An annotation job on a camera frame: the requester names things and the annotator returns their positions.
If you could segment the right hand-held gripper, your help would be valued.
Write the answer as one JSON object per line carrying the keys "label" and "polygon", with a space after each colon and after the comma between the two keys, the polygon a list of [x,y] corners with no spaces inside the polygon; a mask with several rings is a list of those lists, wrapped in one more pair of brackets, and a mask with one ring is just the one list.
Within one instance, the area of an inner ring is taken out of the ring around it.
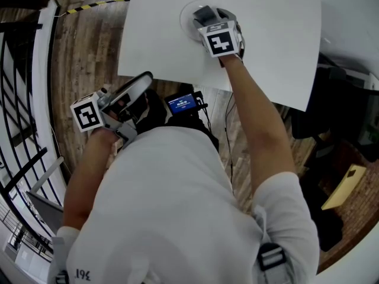
{"label": "right hand-held gripper", "polygon": [[199,28],[201,42],[211,57],[235,55],[240,60],[245,53],[245,39],[235,14],[217,8],[219,24]]}

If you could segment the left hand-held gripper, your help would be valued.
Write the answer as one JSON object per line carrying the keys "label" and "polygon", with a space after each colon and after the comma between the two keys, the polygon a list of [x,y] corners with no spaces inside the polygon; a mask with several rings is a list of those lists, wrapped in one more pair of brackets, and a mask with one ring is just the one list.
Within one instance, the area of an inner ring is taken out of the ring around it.
{"label": "left hand-held gripper", "polygon": [[71,111],[80,132],[105,128],[128,146],[136,137],[134,122],[147,110],[145,91],[153,81],[151,72],[143,72],[120,87],[113,94],[102,88],[75,101]]}

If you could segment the person's right forearm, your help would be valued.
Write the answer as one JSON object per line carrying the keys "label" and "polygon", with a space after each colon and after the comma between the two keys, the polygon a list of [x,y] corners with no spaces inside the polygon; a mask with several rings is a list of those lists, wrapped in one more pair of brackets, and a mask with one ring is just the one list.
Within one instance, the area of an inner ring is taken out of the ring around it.
{"label": "person's right forearm", "polygon": [[250,154],[250,185],[254,195],[264,181],[282,172],[295,172],[290,142],[273,103],[256,84],[242,61],[220,58],[233,89],[239,119]]}

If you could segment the person's left forearm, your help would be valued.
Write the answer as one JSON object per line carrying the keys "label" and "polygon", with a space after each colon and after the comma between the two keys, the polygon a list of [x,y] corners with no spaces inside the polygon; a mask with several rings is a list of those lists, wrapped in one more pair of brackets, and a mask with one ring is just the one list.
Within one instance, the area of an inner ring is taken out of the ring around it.
{"label": "person's left forearm", "polygon": [[105,128],[97,128],[90,135],[66,189],[64,227],[81,230],[87,221],[116,141],[116,134]]}

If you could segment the black device with blue screen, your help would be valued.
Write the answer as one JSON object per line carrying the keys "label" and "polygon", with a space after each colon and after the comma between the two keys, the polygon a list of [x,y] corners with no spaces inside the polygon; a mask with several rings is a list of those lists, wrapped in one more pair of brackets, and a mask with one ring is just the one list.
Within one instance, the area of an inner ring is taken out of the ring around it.
{"label": "black device with blue screen", "polygon": [[194,115],[202,109],[207,109],[208,104],[204,102],[201,91],[176,93],[165,98],[173,117],[179,115]]}

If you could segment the white table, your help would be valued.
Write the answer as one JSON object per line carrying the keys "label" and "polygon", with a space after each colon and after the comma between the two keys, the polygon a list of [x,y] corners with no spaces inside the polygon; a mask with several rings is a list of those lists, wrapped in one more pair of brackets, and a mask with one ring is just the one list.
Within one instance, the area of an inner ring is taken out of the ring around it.
{"label": "white table", "polygon": [[157,79],[229,91],[219,61],[181,28],[181,12],[204,4],[235,14],[246,41],[243,62],[266,96],[305,110],[319,55],[320,0],[131,0],[118,74],[150,71]]}

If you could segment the white stair kerb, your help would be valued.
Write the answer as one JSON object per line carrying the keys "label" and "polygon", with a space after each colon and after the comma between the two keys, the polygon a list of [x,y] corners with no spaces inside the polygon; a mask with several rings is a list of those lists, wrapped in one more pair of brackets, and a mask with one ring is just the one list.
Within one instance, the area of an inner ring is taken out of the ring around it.
{"label": "white stair kerb", "polygon": [[40,10],[38,23],[41,28],[36,30],[32,57],[31,85],[37,142],[41,148],[47,150],[42,157],[43,172],[48,171],[60,157],[52,129],[49,95],[51,55],[58,12],[56,0],[49,0],[47,6]]}

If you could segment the yellow black striped tape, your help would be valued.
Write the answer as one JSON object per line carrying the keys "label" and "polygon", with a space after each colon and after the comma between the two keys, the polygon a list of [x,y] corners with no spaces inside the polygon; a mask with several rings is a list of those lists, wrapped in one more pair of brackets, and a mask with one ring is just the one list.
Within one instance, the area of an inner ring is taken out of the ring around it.
{"label": "yellow black striped tape", "polygon": [[69,15],[69,14],[75,14],[77,12],[81,12],[83,10],[91,9],[97,6],[106,5],[106,4],[112,4],[116,2],[130,2],[130,0],[110,0],[110,1],[99,1],[99,2],[93,2],[91,4],[82,5],[73,9],[67,10],[62,15]]}

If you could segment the person's white shirt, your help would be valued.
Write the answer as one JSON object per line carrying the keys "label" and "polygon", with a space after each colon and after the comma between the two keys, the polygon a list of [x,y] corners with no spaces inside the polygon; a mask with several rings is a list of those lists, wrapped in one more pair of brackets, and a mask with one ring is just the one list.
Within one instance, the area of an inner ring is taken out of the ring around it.
{"label": "person's white shirt", "polygon": [[62,227],[48,284],[259,284],[259,248],[279,245],[277,279],[309,284],[319,241],[297,175],[263,182],[244,214],[202,132],[160,127],[113,161],[81,230]]}

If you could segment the white desk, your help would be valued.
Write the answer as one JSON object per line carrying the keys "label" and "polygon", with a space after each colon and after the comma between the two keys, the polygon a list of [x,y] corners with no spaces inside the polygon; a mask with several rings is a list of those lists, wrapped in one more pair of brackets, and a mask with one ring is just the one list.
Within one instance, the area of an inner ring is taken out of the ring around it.
{"label": "white desk", "polygon": [[321,50],[379,78],[379,0],[321,0]]}

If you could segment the black office chair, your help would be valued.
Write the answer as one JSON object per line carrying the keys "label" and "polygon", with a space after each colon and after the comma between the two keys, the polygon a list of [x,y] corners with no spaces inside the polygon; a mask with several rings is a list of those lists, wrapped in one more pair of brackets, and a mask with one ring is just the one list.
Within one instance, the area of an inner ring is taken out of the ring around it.
{"label": "black office chair", "polygon": [[316,70],[305,111],[291,109],[291,129],[301,140],[331,132],[336,140],[352,144],[369,162],[379,158],[379,92],[359,88],[338,67]]}

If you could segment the black metal railing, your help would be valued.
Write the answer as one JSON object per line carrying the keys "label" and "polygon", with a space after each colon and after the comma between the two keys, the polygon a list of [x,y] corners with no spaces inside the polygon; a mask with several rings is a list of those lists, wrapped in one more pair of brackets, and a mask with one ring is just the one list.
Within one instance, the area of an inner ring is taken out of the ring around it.
{"label": "black metal railing", "polygon": [[0,199],[19,222],[32,248],[52,252],[54,233],[43,221],[26,192],[63,206],[66,182],[63,157],[46,172],[42,157],[47,152],[37,142],[33,116],[31,70],[34,38],[40,10],[49,0],[0,0],[0,7],[29,10],[22,19],[0,19]]}

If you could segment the grey panel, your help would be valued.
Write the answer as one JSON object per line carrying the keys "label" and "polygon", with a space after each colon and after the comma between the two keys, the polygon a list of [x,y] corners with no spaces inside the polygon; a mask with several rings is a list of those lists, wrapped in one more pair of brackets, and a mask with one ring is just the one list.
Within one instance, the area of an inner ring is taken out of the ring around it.
{"label": "grey panel", "polygon": [[63,224],[63,207],[37,193],[28,191],[26,194],[46,225],[57,234]]}

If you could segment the cream cardboard box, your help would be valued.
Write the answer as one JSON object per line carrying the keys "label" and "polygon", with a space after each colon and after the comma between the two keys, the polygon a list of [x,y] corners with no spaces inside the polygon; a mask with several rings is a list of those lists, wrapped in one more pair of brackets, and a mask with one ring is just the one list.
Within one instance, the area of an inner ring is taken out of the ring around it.
{"label": "cream cardboard box", "polygon": [[365,166],[351,164],[331,196],[328,197],[326,202],[321,206],[321,209],[324,211],[341,206],[360,183],[366,169]]}

